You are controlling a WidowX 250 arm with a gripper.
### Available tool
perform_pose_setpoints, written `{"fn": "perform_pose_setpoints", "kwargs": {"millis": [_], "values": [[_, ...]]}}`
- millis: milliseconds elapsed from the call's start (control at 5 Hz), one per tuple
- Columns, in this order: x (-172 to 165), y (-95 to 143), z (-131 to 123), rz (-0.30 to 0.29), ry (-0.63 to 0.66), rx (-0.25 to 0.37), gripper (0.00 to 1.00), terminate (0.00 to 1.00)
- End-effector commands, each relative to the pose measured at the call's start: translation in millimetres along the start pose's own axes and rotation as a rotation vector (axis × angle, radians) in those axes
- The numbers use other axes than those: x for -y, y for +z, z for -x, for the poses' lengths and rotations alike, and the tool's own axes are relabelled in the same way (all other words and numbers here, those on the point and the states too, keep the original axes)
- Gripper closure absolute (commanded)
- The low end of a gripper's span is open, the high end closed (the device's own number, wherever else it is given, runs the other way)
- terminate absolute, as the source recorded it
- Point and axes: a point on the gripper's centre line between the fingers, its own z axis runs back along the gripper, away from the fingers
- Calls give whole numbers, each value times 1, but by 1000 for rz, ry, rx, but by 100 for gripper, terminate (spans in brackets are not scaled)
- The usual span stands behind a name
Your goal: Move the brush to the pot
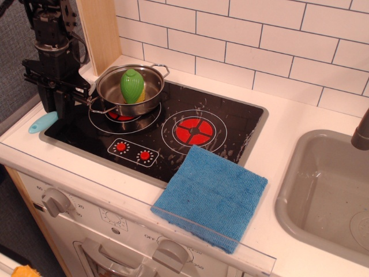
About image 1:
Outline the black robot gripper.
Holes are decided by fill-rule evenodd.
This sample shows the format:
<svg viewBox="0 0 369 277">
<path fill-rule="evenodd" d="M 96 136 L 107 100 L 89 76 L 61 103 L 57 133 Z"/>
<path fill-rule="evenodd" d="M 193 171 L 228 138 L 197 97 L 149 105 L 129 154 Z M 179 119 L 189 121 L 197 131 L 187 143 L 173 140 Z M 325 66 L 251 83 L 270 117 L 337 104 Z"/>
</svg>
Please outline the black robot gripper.
<svg viewBox="0 0 369 277">
<path fill-rule="evenodd" d="M 25 59 L 25 80 L 37 85 L 38 94 L 47 113 L 57 111 L 62 119 L 73 111 L 75 101 L 87 104 L 91 85 L 79 74 L 82 62 L 78 40 L 64 45 L 35 43 L 39 59 Z"/>
</svg>

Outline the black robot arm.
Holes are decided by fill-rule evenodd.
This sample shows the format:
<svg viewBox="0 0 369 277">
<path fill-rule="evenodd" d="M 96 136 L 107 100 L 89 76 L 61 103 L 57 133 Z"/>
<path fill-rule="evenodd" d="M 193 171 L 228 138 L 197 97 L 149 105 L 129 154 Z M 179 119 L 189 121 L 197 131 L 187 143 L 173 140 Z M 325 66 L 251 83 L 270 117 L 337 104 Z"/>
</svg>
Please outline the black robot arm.
<svg viewBox="0 0 369 277">
<path fill-rule="evenodd" d="M 37 85 L 46 112 L 64 118 L 76 102 L 87 103 L 91 88 L 79 74 L 88 56 L 80 55 L 85 42 L 73 31 L 77 15 L 69 1 L 24 1 L 23 5 L 39 56 L 23 60 L 25 80 Z"/>
</svg>

